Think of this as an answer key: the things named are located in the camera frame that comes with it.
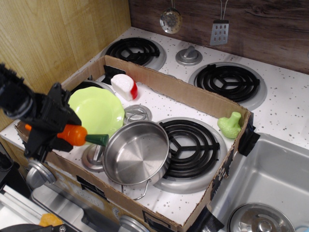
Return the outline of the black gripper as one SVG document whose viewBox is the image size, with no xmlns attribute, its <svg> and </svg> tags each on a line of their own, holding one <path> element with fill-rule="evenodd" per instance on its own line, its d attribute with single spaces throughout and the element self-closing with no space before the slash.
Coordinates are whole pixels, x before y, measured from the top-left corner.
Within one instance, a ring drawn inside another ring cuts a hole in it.
<svg viewBox="0 0 309 232">
<path fill-rule="evenodd" d="M 44 162 L 52 149 L 70 152 L 73 146 L 67 141 L 57 138 L 67 124 L 80 126 L 81 120 L 70 108 L 68 101 L 70 92 L 55 83 L 48 94 L 34 93 L 30 110 L 21 120 L 31 125 L 25 127 L 29 132 L 28 141 L 24 144 L 26 158 Z"/>
</svg>

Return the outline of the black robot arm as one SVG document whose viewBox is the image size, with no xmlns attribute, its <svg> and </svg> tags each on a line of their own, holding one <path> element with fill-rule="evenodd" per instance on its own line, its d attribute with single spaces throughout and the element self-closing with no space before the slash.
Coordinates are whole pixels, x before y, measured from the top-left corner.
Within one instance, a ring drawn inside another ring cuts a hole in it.
<svg viewBox="0 0 309 232">
<path fill-rule="evenodd" d="M 69 152 L 73 146 L 57 137 L 67 124 L 81 125 L 70 108 L 70 92 L 55 83 L 48 94 L 33 92 L 16 72 L 0 65 L 0 107 L 11 119 L 20 119 L 31 130 L 25 143 L 24 156 L 40 162 L 52 150 Z"/>
</svg>

